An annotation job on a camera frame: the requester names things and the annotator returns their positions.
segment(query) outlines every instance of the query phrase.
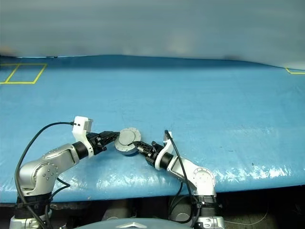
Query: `round metal object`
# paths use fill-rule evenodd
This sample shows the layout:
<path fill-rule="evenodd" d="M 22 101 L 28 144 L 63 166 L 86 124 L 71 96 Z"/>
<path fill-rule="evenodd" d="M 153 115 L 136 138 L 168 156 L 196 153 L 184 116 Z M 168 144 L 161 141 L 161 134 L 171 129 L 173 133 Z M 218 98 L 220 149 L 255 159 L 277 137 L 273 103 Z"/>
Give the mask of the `round metal object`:
<path fill-rule="evenodd" d="M 140 141 L 140 131 L 134 127 L 129 127 L 120 131 L 120 136 L 115 140 L 115 148 L 124 155 L 133 154 L 135 151 L 134 141 Z"/>

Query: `robotic arm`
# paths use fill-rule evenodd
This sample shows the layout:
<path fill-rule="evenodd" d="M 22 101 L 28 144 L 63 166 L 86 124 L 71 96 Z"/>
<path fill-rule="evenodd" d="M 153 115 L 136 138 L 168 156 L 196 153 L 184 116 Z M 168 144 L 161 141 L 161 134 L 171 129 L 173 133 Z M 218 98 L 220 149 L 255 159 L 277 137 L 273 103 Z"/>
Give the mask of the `robotic arm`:
<path fill-rule="evenodd" d="M 171 154 L 173 144 L 171 140 L 164 135 L 164 146 L 155 141 L 152 145 L 141 141 L 133 144 L 141 154 L 145 156 L 147 163 L 157 170 L 165 169 L 175 178 L 186 182 L 183 170 L 178 160 L 178 156 Z M 195 165 L 190 160 L 181 157 L 183 167 L 186 172 L 188 183 L 196 196 L 196 203 L 199 217 L 195 219 L 195 229 L 224 229 L 224 219 L 218 215 L 218 204 L 216 202 L 215 177 L 213 173 L 204 167 Z"/>
<path fill-rule="evenodd" d="M 91 133 L 92 120 L 75 117 L 72 133 L 74 144 L 65 144 L 44 154 L 40 159 L 26 163 L 19 172 L 20 187 L 28 203 L 32 203 L 34 212 L 46 219 L 45 207 L 58 176 L 77 165 L 85 157 L 91 157 L 105 151 L 106 145 L 114 141 L 120 132 L 104 131 Z M 10 229 L 36 229 L 39 224 L 17 197 L 15 215 L 10 220 Z"/>

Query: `floor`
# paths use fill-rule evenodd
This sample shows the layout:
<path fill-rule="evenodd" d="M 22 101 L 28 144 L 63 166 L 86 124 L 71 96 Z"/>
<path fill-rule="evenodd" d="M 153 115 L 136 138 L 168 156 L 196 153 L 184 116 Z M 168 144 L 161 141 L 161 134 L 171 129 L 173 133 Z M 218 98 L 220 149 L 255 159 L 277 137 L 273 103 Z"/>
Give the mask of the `floor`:
<path fill-rule="evenodd" d="M 304 186 L 258 191 L 221 193 L 219 202 L 227 222 L 226 229 L 285 229 L 304 228 Z M 139 218 L 166 218 L 168 197 L 133 199 L 133 213 Z M 87 201 L 77 203 L 55 203 L 52 222 L 58 228 L 69 224 L 85 225 L 100 221 L 111 201 Z M 8 228 L 13 208 L 2 205 L 0 227 Z"/>

